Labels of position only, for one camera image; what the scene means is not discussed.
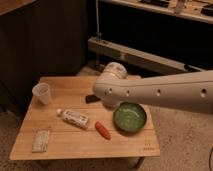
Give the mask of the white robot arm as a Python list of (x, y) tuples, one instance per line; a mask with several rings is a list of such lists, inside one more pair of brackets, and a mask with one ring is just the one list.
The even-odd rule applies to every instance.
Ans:
[(213, 114), (213, 70), (128, 79), (126, 68), (109, 63), (93, 85), (107, 105), (133, 102)]

